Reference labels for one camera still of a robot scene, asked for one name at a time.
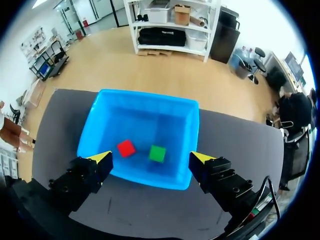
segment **paper roll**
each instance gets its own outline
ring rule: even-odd
[[[193,16],[190,16],[190,22],[195,24],[195,25],[198,25],[200,27],[204,27],[205,26],[205,22],[198,19],[198,18],[195,18]]]

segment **person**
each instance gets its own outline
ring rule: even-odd
[[[1,111],[4,106],[5,103],[0,100],[0,138],[2,138],[3,141],[15,148],[20,148],[22,150],[25,150],[26,152],[32,152],[33,147],[23,143],[22,140],[33,144],[36,143],[36,140],[22,131],[21,126],[15,124],[10,119],[5,117],[5,115]]]
[[[293,122],[293,126],[289,127],[288,131],[299,131],[302,127],[307,127],[312,122],[312,113],[316,108],[316,103],[317,95],[313,88],[308,96],[302,92],[283,92],[278,106],[273,109],[273,113],[279,115],[279,118],[273,123],[278,121]]]

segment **green cube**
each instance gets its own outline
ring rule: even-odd
[[[165,160],[166,149],[160,146],[151,146],[149,158],[158,163],[163,163]]]

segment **table surface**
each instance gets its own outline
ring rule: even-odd
[[[57,90],[39,126],[32,177],[48,188],[77,156],[77,148],[96,92]],[[197,151],[224,156],[257,191],[266,175],[278,188],[283,165],[281,132],[260,123],[200,110]],[[132,237],[207,240],[224,232],[231,218],[192,177],[185,191],[168,190],[108,176],[70,218],[94,229]]]

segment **glass door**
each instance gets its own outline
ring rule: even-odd
[[[128,18],[125,10],[125,4],[123,0],[109,0],[111,3],[114,19],[117,27],[127,26]]]
[[[61,17],[73,39],[76,40],[78,38],[76,33],[79,31],[83,36],[86,35],[71,0],[61,1],[54,9],[61,14]]]
[[[97,21],[112,14],[112,8],[109,0],[89,0],[89,2]]]

